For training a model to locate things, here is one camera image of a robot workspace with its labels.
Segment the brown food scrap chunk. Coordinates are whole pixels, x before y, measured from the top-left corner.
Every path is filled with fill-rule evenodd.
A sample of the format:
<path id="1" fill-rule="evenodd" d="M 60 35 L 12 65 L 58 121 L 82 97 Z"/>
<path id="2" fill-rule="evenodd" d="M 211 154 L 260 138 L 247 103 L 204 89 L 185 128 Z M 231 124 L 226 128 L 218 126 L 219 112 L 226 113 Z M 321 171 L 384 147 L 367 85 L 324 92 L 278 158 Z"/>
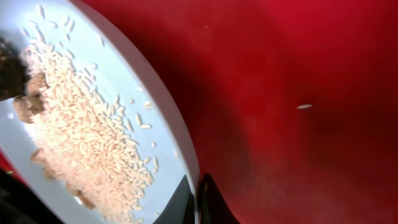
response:
<path id="1" fill-rule="evenodd" d="M 23 96 L 29 81 L 27 67 L 20 51 L 1 37 L 1 101 Z"/>

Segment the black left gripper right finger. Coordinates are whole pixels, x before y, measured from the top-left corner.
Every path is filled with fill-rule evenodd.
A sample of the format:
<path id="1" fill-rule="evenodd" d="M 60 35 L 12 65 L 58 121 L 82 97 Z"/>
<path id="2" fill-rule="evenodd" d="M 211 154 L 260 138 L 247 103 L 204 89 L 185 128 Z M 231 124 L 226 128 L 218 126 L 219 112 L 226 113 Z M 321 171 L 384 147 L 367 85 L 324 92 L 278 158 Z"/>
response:
<path id="1" fill-rule="evenodd" d="M 198 195 L 201 224 L 240 224 L 210 174 L 203 174 Z"/>

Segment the pile of rice grains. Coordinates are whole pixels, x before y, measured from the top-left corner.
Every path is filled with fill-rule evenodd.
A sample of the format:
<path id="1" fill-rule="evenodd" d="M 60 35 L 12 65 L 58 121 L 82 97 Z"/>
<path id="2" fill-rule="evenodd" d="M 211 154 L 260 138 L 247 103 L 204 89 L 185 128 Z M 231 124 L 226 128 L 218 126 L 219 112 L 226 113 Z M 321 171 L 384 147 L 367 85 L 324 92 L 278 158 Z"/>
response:
<path id="1" fill-rule="evenodd" d="M 40 34 L 30 38 L 27 62 L 44 110 L 29 120 L 38 150 L 33 159 L 44 172 L 108 223 L 144 223 L 146 189 L 159 166 L 142 156 L 132 137 L 132 123 L 119 100 L 108 103 L 97 91 L 94 76 L 78 70 L 71 52 L 62 54 Z"/>

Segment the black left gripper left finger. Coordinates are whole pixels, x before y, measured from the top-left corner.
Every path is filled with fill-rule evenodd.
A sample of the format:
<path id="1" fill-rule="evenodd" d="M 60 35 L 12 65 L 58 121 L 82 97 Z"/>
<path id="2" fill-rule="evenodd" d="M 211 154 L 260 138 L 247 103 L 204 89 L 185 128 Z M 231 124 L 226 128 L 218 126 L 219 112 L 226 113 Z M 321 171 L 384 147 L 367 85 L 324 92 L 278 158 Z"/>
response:
<path id="1" fill-rule="evenodd" d="M 195 200 L 186 176 L 154 224 L 195 224 Z"/>

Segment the light blue dinner plate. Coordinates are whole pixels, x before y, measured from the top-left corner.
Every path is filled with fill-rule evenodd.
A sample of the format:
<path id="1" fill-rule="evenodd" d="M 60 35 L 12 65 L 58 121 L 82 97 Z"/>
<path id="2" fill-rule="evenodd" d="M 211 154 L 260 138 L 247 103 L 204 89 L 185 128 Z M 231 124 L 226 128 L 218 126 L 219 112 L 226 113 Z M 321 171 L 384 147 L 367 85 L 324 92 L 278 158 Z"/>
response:
<path id="1" fill-rule="evenodd" d="M 135 216 L 154 223 L 187 177 L 200 221 L 200 169 L 187 126 L 164 83 L 140 50 L 107 18 L 81 1 L 2 1 L 1 36 L 24 50 L 40 34 L 62 53 L 71 52 L 78 70 L 88 70 L 108 102 L 119 100 L 133 126 L 142 156 L 158 159 L 154 183 Z"/>

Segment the red plastic serving tray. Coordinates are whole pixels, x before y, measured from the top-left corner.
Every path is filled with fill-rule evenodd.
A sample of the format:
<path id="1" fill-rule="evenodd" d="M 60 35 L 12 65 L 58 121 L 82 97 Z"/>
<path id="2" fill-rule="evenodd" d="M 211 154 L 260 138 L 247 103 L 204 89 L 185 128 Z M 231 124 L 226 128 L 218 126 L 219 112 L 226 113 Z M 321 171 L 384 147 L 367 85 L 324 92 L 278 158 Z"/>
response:
<path id="1" fill-rule="evenodd" d="M 240 223 L 397 222 L 396 1 L 81 2 L 151 64 Z M 107 223 L 33 159 L 11 100 L 1 149 L 63 222 Z"/>

